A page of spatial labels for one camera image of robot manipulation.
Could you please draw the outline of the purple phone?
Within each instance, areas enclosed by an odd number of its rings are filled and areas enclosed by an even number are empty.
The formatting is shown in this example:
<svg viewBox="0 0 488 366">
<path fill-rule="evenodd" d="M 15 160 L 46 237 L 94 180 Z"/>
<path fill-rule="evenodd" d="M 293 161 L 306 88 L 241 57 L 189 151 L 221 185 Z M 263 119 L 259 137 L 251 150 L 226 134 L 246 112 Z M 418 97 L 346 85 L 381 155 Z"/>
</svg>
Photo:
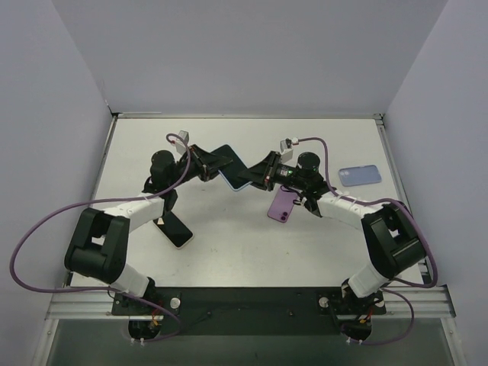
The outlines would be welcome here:
<svg viewBox="0 0 488 366">
<path fill-rule="evenodd" d="M 296 191 L 281 186 L 277 190 L 276 195 L 268 208 L 268 218 L 278 221 L 279 223 L 286 223 L 290 218 L 297 199 L 298 194 Z"/>
</svg>

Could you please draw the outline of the lavender phone case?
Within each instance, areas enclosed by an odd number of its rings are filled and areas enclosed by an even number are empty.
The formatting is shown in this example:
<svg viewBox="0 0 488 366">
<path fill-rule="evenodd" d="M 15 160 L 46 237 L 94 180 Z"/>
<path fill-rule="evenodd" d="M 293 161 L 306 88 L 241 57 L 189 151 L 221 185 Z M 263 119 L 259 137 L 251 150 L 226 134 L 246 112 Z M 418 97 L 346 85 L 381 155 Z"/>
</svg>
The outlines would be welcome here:
<svg viewBox="0 0 488 366">
<path fill-rule="evenodd" d="M 338 170 L 340 182 L 344 187 L 373 185 L 382 182 L 380 171 L 376 165 L 360 165 Z"/>
</svg>

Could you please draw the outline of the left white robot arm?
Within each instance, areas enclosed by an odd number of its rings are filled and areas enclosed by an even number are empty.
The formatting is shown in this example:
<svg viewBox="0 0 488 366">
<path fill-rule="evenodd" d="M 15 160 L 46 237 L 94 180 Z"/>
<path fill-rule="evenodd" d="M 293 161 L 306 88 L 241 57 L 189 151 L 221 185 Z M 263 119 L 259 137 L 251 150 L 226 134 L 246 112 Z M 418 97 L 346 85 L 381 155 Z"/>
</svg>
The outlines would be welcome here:
<svg viewBox="0 0 488 366">
<path fill-rule="evenodd" d="M 104 210 L 89 207 L 82 211 L 66 252 L 65 267 L 129 294 L 132 308 L 149 313 L 156 306 L 155 282 L 127 264 L 130 233 L 152 222 L 180 249 L 194 234 L 172 212 L 178 198 L 176 187 L 195 177 L 209 181 L 232 163 L 231 157 L 196 145 L 187 148 L 179 160 L 167 150 L 155 152 L 149 177 L 136 200 Z"/>
</svg>

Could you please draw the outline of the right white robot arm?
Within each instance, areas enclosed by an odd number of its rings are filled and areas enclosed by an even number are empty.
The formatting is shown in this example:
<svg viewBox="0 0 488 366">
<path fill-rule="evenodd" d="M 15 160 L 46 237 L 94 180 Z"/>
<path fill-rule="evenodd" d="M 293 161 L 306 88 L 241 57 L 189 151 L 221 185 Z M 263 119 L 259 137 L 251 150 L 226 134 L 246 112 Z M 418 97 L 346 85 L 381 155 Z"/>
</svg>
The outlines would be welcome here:
<svg viewBox="0 0 488 366">
<path fill-rule="evenodd" d="M 279 153 L 270 152 L 261 162 L 239 172 L 239 177 L 264 191 L 275 185 L 297 190 L 314 216 L 335 219 L 363 232 L 368 260 L 345 281 L 345 288 L 357 298 L 366 298 L 424 259 L 426 251 L 402 204 L 365 206 L 351 196 L 334 193 L 319 173 L 319 164 L 319 157 L 312 152 L 300 154 L 294 167 L 283 164 Z"/>
</svg>

